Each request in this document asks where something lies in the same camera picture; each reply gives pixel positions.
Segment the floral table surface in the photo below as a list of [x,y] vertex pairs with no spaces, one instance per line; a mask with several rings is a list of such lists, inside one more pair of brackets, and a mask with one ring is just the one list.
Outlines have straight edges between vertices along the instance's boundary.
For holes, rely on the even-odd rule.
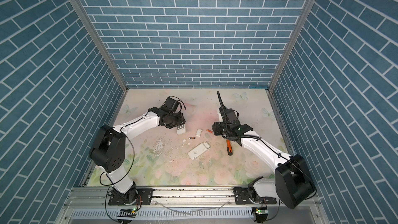
[[[264,176],[273,178],[270,167],[251,151],[231,142],[233,155],[228,156],[226,140],[206,131],[218,121],[220,107],[217,98],[220,91],[224,105],[239,112],[241,124],[251,126],[262,138],[286,151],[285,143],[272,112],[264,89],[130,89],[117,115],[115,125],[132,120],[160,107],[168,96],[182,99],[186,110],[186,133],[177,135],[175,129],[155,127],[132,139],[135,158],[129,177],[137,185],[240,185]],[[194,140],[197,129],[202,135]],[[188,152],[207,141],[210,149],[195,160]],[[123,166],[129,169],[133,160],[132,147],[126,142]],[[101,186],[102,169],[95,167],[87,186]],[[110,181],[103,175],[101,181]]]

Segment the screwdriver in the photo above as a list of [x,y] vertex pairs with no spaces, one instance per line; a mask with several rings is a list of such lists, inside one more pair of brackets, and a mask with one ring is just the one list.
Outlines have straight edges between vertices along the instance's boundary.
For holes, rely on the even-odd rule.
[[232,146],[228,139],[226,140],[226,151],[228,152],[228,155],[232,156]]

